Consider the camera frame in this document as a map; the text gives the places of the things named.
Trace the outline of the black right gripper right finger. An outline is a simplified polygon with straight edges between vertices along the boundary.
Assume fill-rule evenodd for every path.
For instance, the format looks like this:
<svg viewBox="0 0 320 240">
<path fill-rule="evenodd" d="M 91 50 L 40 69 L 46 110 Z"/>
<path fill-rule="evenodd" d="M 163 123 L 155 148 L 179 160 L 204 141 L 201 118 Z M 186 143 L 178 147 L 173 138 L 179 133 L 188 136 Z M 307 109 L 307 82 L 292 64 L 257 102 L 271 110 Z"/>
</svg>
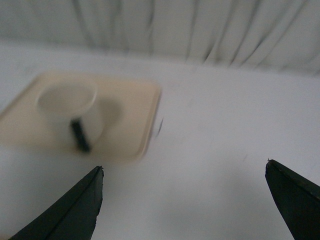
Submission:
<svg viewBox="0 0 320 240">
<path fill-rule="evenodd" d="M 275 205 L 295 240 L 320 238 L 320 187 L 271 159 L 265 179 Z"/>
</svg>

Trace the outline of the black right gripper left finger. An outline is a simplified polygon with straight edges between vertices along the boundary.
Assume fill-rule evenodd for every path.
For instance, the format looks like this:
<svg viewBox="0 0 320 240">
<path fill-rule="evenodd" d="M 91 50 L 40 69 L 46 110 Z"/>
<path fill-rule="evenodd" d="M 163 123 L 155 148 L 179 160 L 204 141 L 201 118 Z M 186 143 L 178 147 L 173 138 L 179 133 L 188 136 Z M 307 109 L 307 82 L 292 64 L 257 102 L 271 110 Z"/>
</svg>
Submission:
<svg viewBox="0 0 320 240">
<path fill-rule="evenodd" d="M 96 166 L 12 240 L 90 240 L 103 202 L 102 166 Z"/>
</svg>

